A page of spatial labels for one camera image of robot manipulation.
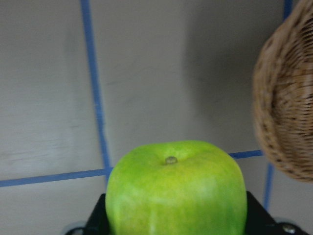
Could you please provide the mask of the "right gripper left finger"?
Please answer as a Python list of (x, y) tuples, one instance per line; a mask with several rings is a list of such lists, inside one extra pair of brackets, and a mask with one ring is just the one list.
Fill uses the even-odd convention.
[(109, 235), (110, 227), (105, 210), (106, 194), (100, 195), (90, 217), (85, 225), (85, 235)]

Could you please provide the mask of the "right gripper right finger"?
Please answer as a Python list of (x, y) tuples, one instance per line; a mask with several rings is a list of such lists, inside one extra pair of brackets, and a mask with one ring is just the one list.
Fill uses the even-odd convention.
[(246, 235), (279, 235), (278, 224), (249, 191), (247, 194)]

